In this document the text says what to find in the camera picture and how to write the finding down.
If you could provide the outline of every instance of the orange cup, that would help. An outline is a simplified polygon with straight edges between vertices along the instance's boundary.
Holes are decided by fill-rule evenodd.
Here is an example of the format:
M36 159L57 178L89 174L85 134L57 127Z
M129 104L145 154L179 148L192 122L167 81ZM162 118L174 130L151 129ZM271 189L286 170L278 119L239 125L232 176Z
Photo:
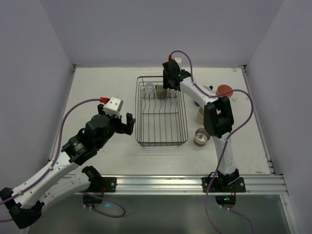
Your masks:
M229 85L226 85L226 84L221 84L217 90L216 90L216 94L222 94L222 93L225 93L227 91L231 91L233 90ZM222 95L222 96L227 96L228 98L232 97L233 95L233 92L230 92L230 93L227 93L225 95Z

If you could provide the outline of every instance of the white table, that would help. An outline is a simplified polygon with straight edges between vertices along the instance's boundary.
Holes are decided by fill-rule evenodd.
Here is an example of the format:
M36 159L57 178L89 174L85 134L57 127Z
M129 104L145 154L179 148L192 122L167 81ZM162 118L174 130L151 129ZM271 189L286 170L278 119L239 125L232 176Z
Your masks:
M139 76L161 76L162 68L77 68L66 112L76 103L99 97L117 97L124 101L121 114L135 115L136 80ZM247 90L241 69L194 68L194 78L202 85L217 88L227 84ZM84 104L68 117L63 131L62 145L77 134L91 117L97 114L97 102ZM249 115L250 102L241 93L231 97L234 126L239 126ZM103 175L205 175L215 170L217 158L211 140L205 147L193 143L198 107L185 95L189 140L179 147L143 148L132 136L115 134L96 156L82 167L93 165ZM232 137L235 162L241 175L270 174L257 123L251 121Z

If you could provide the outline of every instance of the wall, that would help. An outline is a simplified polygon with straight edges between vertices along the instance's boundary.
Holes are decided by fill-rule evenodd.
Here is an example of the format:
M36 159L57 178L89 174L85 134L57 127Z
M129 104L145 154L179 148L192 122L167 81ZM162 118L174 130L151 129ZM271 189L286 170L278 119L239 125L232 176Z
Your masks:
M38 0L1 1L0 188L15 187L48 158L72 65ZM8 218L4 206L0 219ZM0 233L18 233L13 222Z
M185 50L196 66L247 64L283 0L41 0L72 62L159 66Z
M312 2L285 0L247 75L277 173L302 233L311 233Z

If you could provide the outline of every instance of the wire rack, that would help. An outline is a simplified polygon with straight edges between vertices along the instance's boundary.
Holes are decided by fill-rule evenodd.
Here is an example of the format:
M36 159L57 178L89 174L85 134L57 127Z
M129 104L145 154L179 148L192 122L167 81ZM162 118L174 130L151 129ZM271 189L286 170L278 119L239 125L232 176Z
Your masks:
M147 83L162 85L162 76L138 77L136 81L136 140L143 146L179 146L188 140L184 95L167 90L159 98L156 90L148 93Z

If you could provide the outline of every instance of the robotic arm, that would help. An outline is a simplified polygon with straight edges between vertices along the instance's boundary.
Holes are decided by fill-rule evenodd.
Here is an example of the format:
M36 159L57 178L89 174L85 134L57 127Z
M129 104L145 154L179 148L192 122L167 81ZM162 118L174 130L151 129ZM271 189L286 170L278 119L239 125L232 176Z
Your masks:
M232 131L234 124L230 100L227 97L203 95L194 86L191 74L181 69L181 59L179 58L164 63L163 68L164 88L179 90L187 94L204 109L204 128L214 140L219 161L226 138ZM206 93L214 96L200 84L197 85ZM218 180L222 186L227 186L239 178L239 172L233 158L231 139L227 141L228 145L218 169Z
M12 219L20 229L36 222L44 206L75 192L89 188L99 173L93 167L84 168L82 173L65 183L56 184L62 177L95 156L114 133L131 135L135 119L127 113L127 124L121 122L120 110L123 101L112 97L105 98L105 105L97 106L98 115L86 123L77 135L70 138L61 153L38 173L21 185L0 191L1 199L14 199L5 203Z

